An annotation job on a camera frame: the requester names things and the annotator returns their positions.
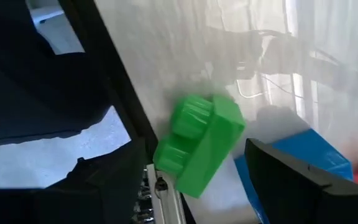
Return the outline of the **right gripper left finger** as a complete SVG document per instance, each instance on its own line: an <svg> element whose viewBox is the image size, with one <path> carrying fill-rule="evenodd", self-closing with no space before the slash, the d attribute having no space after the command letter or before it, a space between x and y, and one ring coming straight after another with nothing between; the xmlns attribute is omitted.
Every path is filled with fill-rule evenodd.
<svg viewBox="0 0 358 224"><path fill-rule="evenodd" d="M44 189L0 189L0 223L130 223L147 162L145 141L79 158Z"/></svg>

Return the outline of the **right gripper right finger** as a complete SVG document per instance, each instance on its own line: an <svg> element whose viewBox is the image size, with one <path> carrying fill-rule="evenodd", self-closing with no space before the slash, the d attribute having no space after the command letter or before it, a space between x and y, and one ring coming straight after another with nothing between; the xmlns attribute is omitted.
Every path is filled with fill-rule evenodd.
<svg viewBox="0 0 358 224"><path fill-rule="evenodd" d="M247 139L252 186L270 223L358 224L358 184Z"/></svg>

